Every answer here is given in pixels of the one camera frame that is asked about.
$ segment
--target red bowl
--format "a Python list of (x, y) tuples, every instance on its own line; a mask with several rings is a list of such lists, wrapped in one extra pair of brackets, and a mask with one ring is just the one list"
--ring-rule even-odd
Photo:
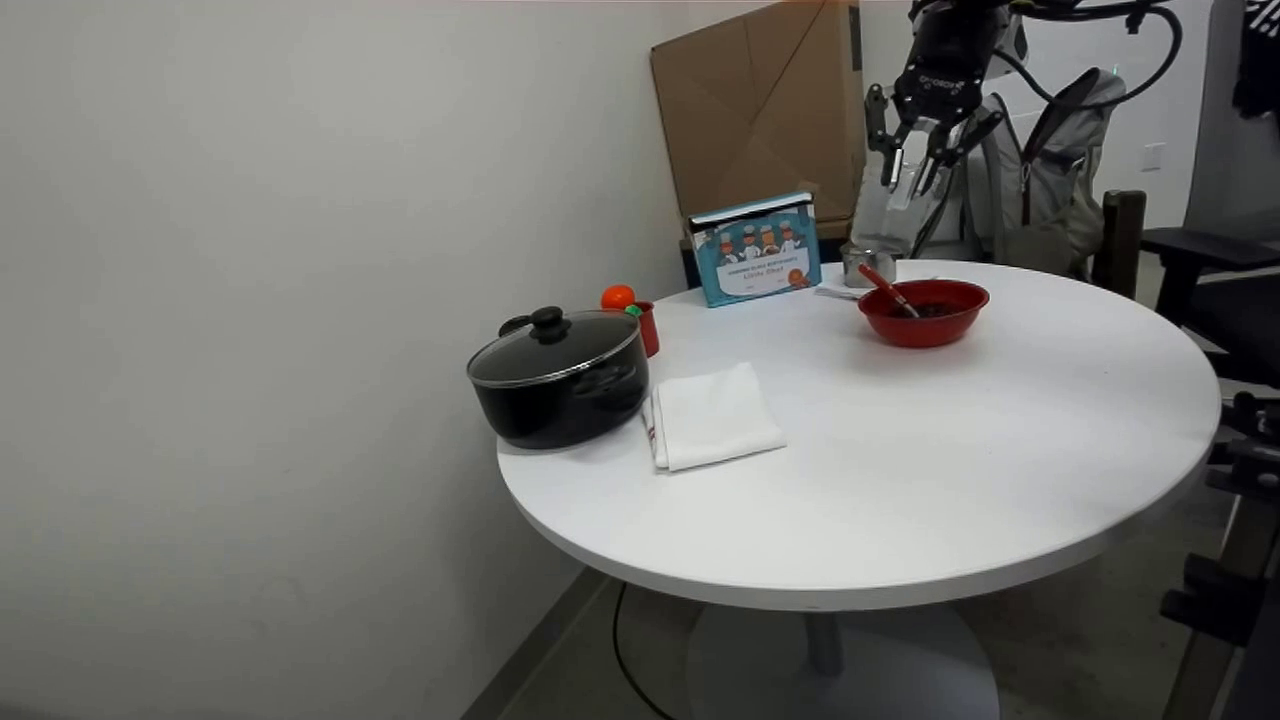
[(989, 293), (960, 280), (913, 280), (892, 285), (906, 305), (925, 312), (913, 321), (904, 310), (892, 305), (888, 293), (872, 293), (860, 301), (865, 318), (872, 321), (876, 338), (897, 347), (945, 347), (957, 346), (976, 312), (989, 305)]

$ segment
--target white round table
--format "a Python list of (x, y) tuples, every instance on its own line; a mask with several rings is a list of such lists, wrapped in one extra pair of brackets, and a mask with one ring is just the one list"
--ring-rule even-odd
[[(957, 615), (876, 615), (880, 630), (848, 621), (848, 671), (811, 682), (793, 670), (803, 662), (798, 625), (785, 639), (785, 615), (765, 612), (936, 608), (1050, 575), (1113, 545), (1210, 445), (1214, 378), (1154, 312), (997, 263), (913, 260), (901, 276), (971, 280), (993, 305), (960, 346), (906, 353), (880, 346), (854, 305), (825, 293), (737, 310), (703, 310), (698, 293), (661, 301), (656, 378), (746, 359), (789, 438), (780, 453), (661, 476), (641, 420), (562, 453), (499, 445), (519, 512), (566, 558), (652, 593), (755, 608), (695, 630), (695, 715), (776, 715), (785, 705), (803, 705), (789, 715), (807, 720), (901, 708), (993, 715), (993, 689), (969, 695), (969, 713), (964, 702), (906, 705), (931, 695), (920, 671), (931, 685), (957, 682), (957, 691), (989, 685), (978, 643)], [(780, 670), (742, 670), (752, 625), (770, 625), (758, 643), (793, 643), (755, 652)], [(914, 682), (876, 702), (892, 671), (866, 670)]]

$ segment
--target table pedestal base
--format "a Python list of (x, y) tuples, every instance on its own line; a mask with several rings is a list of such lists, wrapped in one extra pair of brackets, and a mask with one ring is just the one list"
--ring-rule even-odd
[(999, 720), (993, 665), (950, 608), (815, 625), (703, 608), (687, 708), (690, 720)]

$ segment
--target pot lid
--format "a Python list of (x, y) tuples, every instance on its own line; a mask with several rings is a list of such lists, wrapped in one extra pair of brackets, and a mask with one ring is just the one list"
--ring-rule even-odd
[(636, 340), (636, 321), (618, 312), (540, 310), (513, 318), (499, 340), (482, 346), (468, 373), (482, 388), (552, 385), (576, 367), (601, 363)]

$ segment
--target table top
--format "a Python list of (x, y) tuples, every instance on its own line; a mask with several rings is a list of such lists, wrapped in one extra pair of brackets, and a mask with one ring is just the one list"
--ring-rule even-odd
[(1071, 570), (1185, 484), (1214, 434), (1205, 353), (1092, 285), (913, 260), (993, 293), (936, 353), (888, 347), (850, 301), (661, 301), (656, 373), (746, 359), (789, 447), (661, 476), (641, 420), (559, 453), (499, 445), (519, 512), (566, 558), (656, 593), (860, 612)]

